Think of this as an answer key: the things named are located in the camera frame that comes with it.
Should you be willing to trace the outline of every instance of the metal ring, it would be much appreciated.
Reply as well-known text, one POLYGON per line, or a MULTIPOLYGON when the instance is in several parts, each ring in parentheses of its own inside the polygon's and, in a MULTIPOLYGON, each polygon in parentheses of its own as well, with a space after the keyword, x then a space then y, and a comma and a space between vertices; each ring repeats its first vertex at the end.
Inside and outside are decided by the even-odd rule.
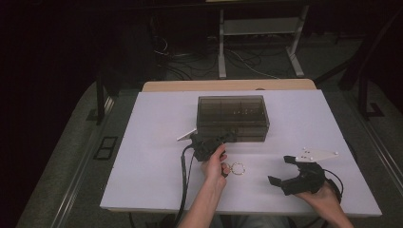
POLYGON ((231 166, 230 166, 230 170, 231 170, 231 173, 233 173, 233 174, 235 174, 235 175, 243 175, 244 173, 245 173, 245 166, 241 163, 241 162, 235 162, 235 163, 233 163, 231 166), (243 171, 241 172, 241 173, 236 173, 236 172, 234 172, 234 166, 235 165, 242 165, 242 169, 243 169, 243 171))

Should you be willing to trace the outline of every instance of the table surface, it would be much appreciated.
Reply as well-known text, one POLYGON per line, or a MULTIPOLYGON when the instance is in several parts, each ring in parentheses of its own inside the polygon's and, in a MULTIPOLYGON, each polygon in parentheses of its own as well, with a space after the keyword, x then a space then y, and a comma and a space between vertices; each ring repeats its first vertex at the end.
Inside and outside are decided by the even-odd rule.
POLYGON ((147 82, 143 92, 317 89, 309 79, 147 82))
MULTIPOLYGON (((271 123, 265 142, 227 144, 227 161, 242 162, 246 172, 242 176, 227 177, 218 213, 313 214, 308 204, 294 196, 284 196, 282 190, 267 179, 267 176, 283 180, 296 177, 297 167, 284 163, 283 156, 296 156, 307 147, 339 153, 339 157, 319 164, 342 179, 345 190, 341 205, 346 214, 381 215, 322 92, 306 88, 140 93, 106 186, 102 208, 144 212, 179 209, 182 198, 180 156, 190 142, 176 142, 176 138, 195 127, 201 95, 263 95, 271 123)), ((187 152, 187 167, 190 159, 191 152, 187 152)), ((185 209, 190 207, 202 184, 199 166, 197 161, 193 162, 185 209)), ((339 185, 336 178, 327 177, 339 185)))

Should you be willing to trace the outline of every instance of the person's right hand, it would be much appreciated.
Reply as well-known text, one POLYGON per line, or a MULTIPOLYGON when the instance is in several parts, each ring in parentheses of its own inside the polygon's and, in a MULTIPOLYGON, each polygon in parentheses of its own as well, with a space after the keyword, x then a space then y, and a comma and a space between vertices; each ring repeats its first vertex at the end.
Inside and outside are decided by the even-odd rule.
POLYGON ((225 144, 221 144, 214 154, 211 155, 208 161, 204 161, 201 164, 201 171, 204 174, 206 181, 212 181, 214 185, 222 190, 225 187, 226 179, 222 175, 228 175, 230 172, 229 166, 223 161, 227 158, 226 154, 223 154, 225 151, 225 144))
POLYGON ((325 182, 314 194, 303 192, 296 194, 296 196, 308 202, 323 219, 334 227, 354 227, 344 214, 335 191, 328 182, 325 182))

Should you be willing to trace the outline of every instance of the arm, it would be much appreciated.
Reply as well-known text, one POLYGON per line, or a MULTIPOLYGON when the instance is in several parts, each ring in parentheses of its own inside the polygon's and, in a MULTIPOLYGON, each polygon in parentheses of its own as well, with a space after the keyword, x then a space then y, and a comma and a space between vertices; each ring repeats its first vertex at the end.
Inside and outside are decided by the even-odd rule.
POLYGON ((325 182, 315 194, 310 192, 298 193, 297 197, 308 202, 312 208, 335 228, 354 227, 341 208, 332 186, 325 182))
POLYGON ((225 174, 230 172, 229 167, 222 163, 226 159, 226 155, 221 157, 224 150, 225 145, 222 144, 210 157, 209 161, 202 163, 201 170, 205 175, 204 183, 179 227, 197 228, 210 226, 220 201, 221 192, 226 184, 226 179, 221 174, 221 168, 223 168, 225 174))

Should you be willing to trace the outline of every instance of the person's left hand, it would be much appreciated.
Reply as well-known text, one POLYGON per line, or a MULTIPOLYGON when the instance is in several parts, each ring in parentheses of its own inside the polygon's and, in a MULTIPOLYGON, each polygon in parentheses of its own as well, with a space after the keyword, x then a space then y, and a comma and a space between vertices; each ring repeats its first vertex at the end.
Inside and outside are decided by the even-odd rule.
POLYGON ((226 154, 222 154, 224 151, 225 144, 221 144, 216 152, 211 155, 210 160, 201 164, 201 171, 205 175, 205 180, 212 181, 221 188, 225 187, 226 184, 226 179, 221 173, 226 175, 230 173, 228 164, 223 162, 227 158, 226 154))

